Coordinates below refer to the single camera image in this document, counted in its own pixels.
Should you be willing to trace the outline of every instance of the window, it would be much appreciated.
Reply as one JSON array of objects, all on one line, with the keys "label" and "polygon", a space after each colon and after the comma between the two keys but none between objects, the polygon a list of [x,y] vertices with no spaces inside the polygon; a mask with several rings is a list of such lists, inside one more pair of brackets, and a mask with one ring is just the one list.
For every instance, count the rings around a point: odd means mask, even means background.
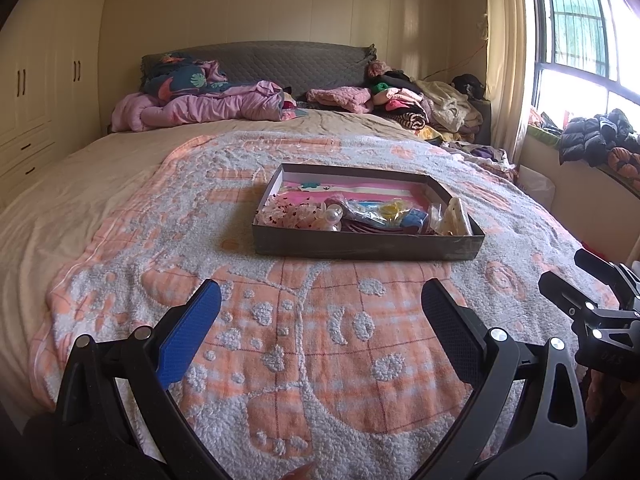
[{"label": "window", "polygon": [[640,20],[624,0],[535,0],[532,103],[560,128],[620,108],[640,130]]}]

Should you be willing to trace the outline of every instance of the puffer jacket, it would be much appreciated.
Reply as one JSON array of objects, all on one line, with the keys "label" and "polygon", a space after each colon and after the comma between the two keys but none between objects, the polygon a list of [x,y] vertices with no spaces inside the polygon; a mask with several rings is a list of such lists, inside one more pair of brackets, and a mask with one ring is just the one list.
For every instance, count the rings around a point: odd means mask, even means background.
[{"label": "puffer jacket", "polygon": [[575,117],[560,137],[560,164],[571,160],[586,160],[590,166],[606,164],[610,150],[617,146],[640,153],[638,136],[622,111],[591,119]]}]

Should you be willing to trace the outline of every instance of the headboard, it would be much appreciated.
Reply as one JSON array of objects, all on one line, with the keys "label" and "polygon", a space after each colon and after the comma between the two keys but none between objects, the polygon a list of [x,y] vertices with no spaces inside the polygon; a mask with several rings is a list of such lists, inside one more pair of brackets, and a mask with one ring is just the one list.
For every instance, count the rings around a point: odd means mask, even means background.
[{"label": "headboard", "polygon": [[[368,63],[376,59],[376,49],[368,47],[311,43],[308,41],[243,41],[190,48],[176,48],[202,60],[217,59],[230,82],[273,81],[292,87],[299,99],[311,88],[364,86]],[[165,54],[142,58],[142,84],[151,67]]]}]

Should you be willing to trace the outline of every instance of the box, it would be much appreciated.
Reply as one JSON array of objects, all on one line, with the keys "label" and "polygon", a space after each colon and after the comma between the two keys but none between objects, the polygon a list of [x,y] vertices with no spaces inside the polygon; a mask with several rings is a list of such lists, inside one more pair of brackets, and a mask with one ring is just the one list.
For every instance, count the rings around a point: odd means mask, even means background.
[{"label": "box", "polygon": [[[452,198],[436,180],[427,175],[399,171],[315,166],[311,164],[281,164],[260,199],[263,208],[269,195],[277,194],[283,182],[304,184],[357,184],[394,182],[424,186],[424,195],[431,203],[445,206]],[[484,232],[469,217],[472,236],[438,236],[411,234],[369,234],[287,229],[258,225],[254,218],[255,252],[269,256],[297,258],[327,258],[331,260],[473,260],[484,241]]]}]

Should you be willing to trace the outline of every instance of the white wardrobe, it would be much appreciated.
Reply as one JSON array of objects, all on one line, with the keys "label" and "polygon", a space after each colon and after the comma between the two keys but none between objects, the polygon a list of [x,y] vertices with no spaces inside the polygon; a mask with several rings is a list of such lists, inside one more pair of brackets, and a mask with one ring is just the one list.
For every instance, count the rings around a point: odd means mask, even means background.
[{"label": "white wardrobe", "polygon": [[100,137],[104,0],[20,0],[0,30],[0,210]]}]

